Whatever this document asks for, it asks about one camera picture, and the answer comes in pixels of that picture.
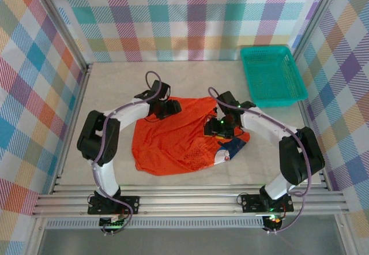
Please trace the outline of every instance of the purple cable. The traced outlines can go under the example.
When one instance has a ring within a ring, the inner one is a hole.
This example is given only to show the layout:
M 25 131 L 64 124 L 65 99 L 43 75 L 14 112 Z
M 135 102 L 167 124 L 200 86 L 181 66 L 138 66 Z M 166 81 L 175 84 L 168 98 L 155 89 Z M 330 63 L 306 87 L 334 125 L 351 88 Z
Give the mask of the purple cable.
M 284 126 L 282 123 L 279 123 L 278 121 L 274 120 L 273 118 L 271 118 L 271 117 L 269 117 L 267 115 L 264 115 L 264 114 L 260 114 L 258 112 L 255 112 L 253 110 L 249 110 L 249 109 L 245 109 L 245 108 L 236 107 L 236 106 L 232 106 L 232 105 L 226 104 L 226 103 L 218 100 L 218 98 L 216 98 L 214 96 L 214 94 L 212 93 L 212 91 L 214 91 L 217 94 L 217 96 L 219 96 L 219 93 L 213 87 L 209 87 L 208 88 L 208 93 L 210 94 L 210 96 L 213 99 L 216 100 L 217 103 L 222 104 L 223 106 L 226 106 L 226 107 L 231 108 L 231 109 L 243 110 L 243 111 L 248 112 L 250 114 L 254 114 L 254 115 L 257 115 L 258 117 L 261 117 L 261 118 L 266 119 L 267 121 L 271 122 L 272 124 L 278 126 L 279 128 L 282 128 L 283 130 L 285 130 L 289 134 L 291 134 L 291 136 L 296 140 L 297 144 L 300 146 L 300 148 L 302 150 L 302 154 L 304 156 L 304 160 L 305 160 L 305 164 L 306 164 L 306 170 L 307 170 L 307 187 L 306 187 L 306 191 L 304 193 L 299 192 L 299 191 L 297 191 L 297 192 L 289 192 L 289 191 L 287 191 L 287 193 L 290 194 L 290 195 L 292 195 L 292 196 L 296 196 L 296 197 L 301 197 L 302 198 L 302 205 L 301 205 L 300 212 L 296 215 L 295 219 L 289 225 L 287 225 L 286 227 L 284 227 L 284 228 L 282 228 L 282 229 L 280 229 L 278 231 L 274 231 L 274 230 L 271 230 L 271 231 L 272 232 L 275 232 L 275 233 L 279 233 L 279 232 L 282 232 L 282 231 L 290 228 L 290 226 L 292 226 L 297 221 L 297 219 L 300 217 L 302 211 L 304 210 L 304 207 L 305 207 L 305 196 L 309 193 L 309 190 L 311 188 L 311 168 L 310 168 L 309 158 L 307 156 L 307 153 L 306 153 L 306 150 L 305 150 L 304 145 L 302 144 L 302 142 L 300 141 L 300 139 L 298 138 L 298 136 L 296 136 L 296 134 L 293 131 L 291 131 L 289 128 L 287 128 L 286 126 Z
M 143 99 L 143 100 L 140 100 L 140 101 L 138 101 L 138 102 L 131 102 L 131 103 L 127 103 L 127 104 L 124 104 L 124 105 L 122 105 L 122 106 L 120 106 L 120 107 L 118 107 L 117 109 L 115 109 L 113 112 L 111 112 L 110 114 L 108 114 L 107 115 L 107 117 L 106 117 L 106 119 L 105 119 L 105 121 L 104 121 L 104 124 L 103 124 L 103 131 L 102 131 L 102 133 L 103 133 L 103 135 L 102 135 L 102 137 L 101 137 L 101 147 L 100 147 L 100 151 L 99 151 L 99 153 L 97 154 L 97 156 L 96 156 L 96 158 L 95 158 L 95 160 L 92 162 L 92 164 L 91 164 L 91 167 L 92 167 L 92 173 L 93 173 L 93 179 L 95 180 L 95 184 L 96 184 L 96 186 L 98 187 L 98 189 L 101 191 L 101 193 L 103 194 L 103 195 L 105 195 L 105 197 L 106 198 L 109 198 L 110 200 L 112 200 L 112 201 L 114 201 L 114 202 L 116 202 L 116 203 L 119 203 L 119 204 L 122 204 L 123 206 L 125 206 L 125 207 L 127 207 L 128 209 L 129 209 L 129 211 L 130 211 L 130 214 L 129 214 L 129 218 L 128 218 L 128 220 L 126 221 L 126 223 L 121 227 L 121 228 L 119 228 L 118 230 L 116 230 L 115 231 L 115 233 L 113 233 L 113 232 L 111 232 L 111 235 L 115 235 L 115 234 L 117 234 L 117 233 L 119 233 L 119 232 L 121 232 L 129 223 L 130 223 L 130 221 L 131 221 L 131 219 L 132 219 L 132 215 L 133 215 L 133 209 L 132 209 L 132 207 L 129 205 L 129 204 L 127 204 L 127 203 L 125 203 L 125 202 L 123 202 L 123 201 L 121 201 L 121 200 L 118 200 L 118 199 L 115 199 L 115 198 L 113 198 L 113 197 L 111 197 L 109 194 L 107 194 L 102 188 L 101 188 L 101 184 L 100 184 L 100 181 L 99 181 L 99 179 L 98 179 L 98 177 L 97 177 L 97 171 L 96 171 L 96 165 L 97 165 L 97 162 L 100 160 L 100 158 L 101 158 L 101 156 L 102 156 L 102 154 L 103 154 L 103 150 L 104 150 L 104 147 L 105 147 L 105 140 L 106 140 L 106 128 L 107 128 L 107 124 L 108 124 L 108 121 L 109 121 L 109 119 L 111 118 L 111 117 L 113 117 L 116 113 L 118 113 L 119 111 L 121 111 L 121 110 L 123 110 L 124 108 L 127 108 L 127 107 L 130 107 L 130 106 L 134 106 L 134 105 L 136 105 L 136 104 L 141 104 L 141 103 L 145 103 L 145 102 L 147 102 L 147 101 L 150 101 L 150 100 L 152 100 L 152 99 L 154 99 L 154 98 L 156 98 L 157 97 L 157 95 L 159 94 L 159 92 L 160 92 L 160 90 L 161 90 L 161 78 L 160 78 L 160 76 L 156 73 L 156 72 L 153 72 L 153 71 L 148 71 L 148 72 L 146 72 L 146 75 L 145 75 L 145 79 L 146 79 L 146 83 L 148 84 L 148 74 L 150 74 L 150 73 L 153 73 L 154 75 L 156 75 L 156 77 L 158 78 L 158 80 L 159 80 L 159 88 L 158 88 L 158 90 L 156 91 L 156 93 L 153 95 L 153 96 L 151 96 L 151 97 L 149 97 L 149 98 L 147 98 L 147 99 Z

